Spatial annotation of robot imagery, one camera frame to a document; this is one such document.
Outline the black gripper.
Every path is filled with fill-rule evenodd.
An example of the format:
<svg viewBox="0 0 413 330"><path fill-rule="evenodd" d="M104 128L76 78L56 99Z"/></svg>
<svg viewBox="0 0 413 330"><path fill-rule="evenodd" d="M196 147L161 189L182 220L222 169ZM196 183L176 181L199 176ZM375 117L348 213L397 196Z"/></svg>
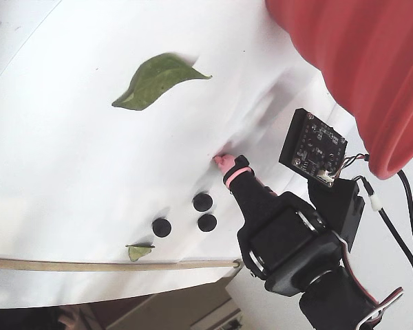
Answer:
<svg viewBox="0 0 413 330"><path fill-rule="evenodd" d="M244 217L237 233L245 266L282 296L347 296L348 276L340 266L348 202L291 192L277 196L255 176L244 155L216 155L223 183Z"/></svg>

